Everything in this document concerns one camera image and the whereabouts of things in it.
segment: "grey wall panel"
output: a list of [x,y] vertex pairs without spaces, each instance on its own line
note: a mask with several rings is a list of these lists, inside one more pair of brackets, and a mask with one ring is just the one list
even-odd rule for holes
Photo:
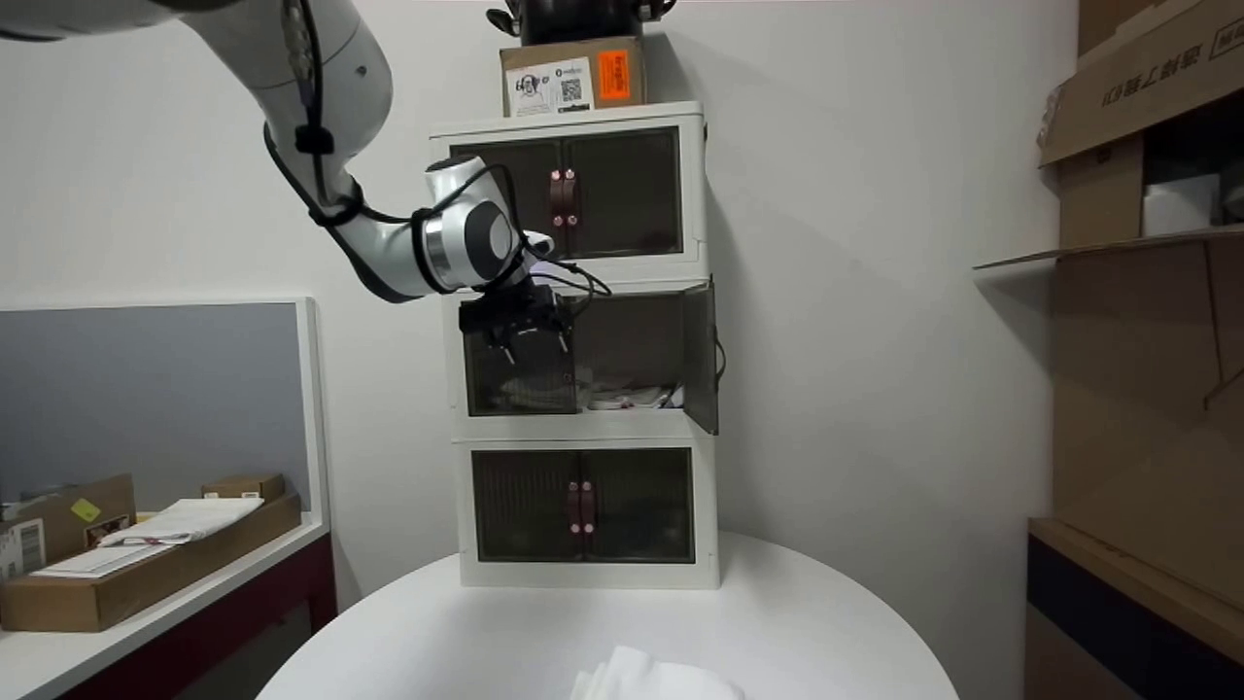
[[0,501],[127,470],[141,506],[285,470],[306,501],[298,309],[0,314]]

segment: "white table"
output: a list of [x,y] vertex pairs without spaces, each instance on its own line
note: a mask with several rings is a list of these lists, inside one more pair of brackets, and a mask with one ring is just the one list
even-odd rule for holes
[[262,543],[256,554],[227,563],[223,572],[202,576],[199,582],[159,600],[157,607],[101,632],[101,635],[17,635],[0,632],[0,700],[50,700],[80,681],[114,668],[127,652],[145,650],[159,635],[171,635],[199,612],[242,593],[256,576],[271,572],[298,547],[328,538],[320,517],[304,517],[298,529]]
[[461,586],[426,563],[339,613],[265,700],[563,700],[636,645],[703,665],[747,700],[952,700],[930,645],[847,576],[727,538],[720,593]]

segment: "drawer handle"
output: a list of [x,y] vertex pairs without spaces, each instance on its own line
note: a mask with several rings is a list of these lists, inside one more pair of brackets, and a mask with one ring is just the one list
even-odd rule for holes
[[547,171],[547,214],[554,228],[580,228],[580,171]]
[[596,486],[584,482],[584,533],[596,538]]
[[573,538],[584,533],[584,489],[580,482],[566,482],[566,523],[573,523]]

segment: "wooden shelf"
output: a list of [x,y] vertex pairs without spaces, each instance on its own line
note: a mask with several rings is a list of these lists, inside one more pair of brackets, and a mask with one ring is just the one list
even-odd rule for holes
[[1184,250],[1184,245],[1214,245],[1214,241],[1244,241],[1244,226],[1217,226],[1217,228],[1197,228],[1197,232],[1143,236],[1143,241],[1097,245],[1097,250],[1040,250],[1040,252],[1025,252],[1025,256],[1004,256],[1004,262],[977,266],[977,274],[1004,274],[1004,270],[1021,270],[1021,266],[1040,266],[1040,262],[1114,256],[1114,252],[1139,252],[1139,250]]

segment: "round white table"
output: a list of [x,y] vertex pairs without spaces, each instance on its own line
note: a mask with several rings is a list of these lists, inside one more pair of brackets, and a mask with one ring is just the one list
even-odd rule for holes
[[262,700],[563,700],[619,645],[747,700],[956,700],[881,600],[750,538],[724,538],[720,593],[461,586],[448,555],[333,620]]

